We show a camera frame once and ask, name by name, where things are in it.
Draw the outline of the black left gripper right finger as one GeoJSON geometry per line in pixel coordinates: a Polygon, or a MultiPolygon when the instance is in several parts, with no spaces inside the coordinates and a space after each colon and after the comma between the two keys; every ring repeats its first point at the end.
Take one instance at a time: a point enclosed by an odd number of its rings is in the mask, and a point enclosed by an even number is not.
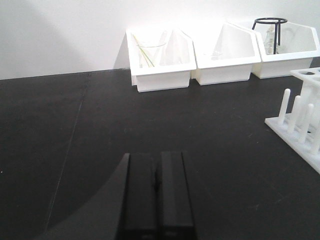
{"type": "Polygon", "coordinates": [[[195,240],[196,226],[182,153],[163,151],[157,177],[159,239],[195,240]]]}

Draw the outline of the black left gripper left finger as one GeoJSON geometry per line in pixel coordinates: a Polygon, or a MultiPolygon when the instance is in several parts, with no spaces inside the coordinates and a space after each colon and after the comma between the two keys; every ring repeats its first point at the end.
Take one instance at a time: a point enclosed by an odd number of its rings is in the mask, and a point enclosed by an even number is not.
{"type": "Polygon", "coordinates": [[[156,169],[149,153],[130,153],[118,240],[158,237],[156,169]]]}

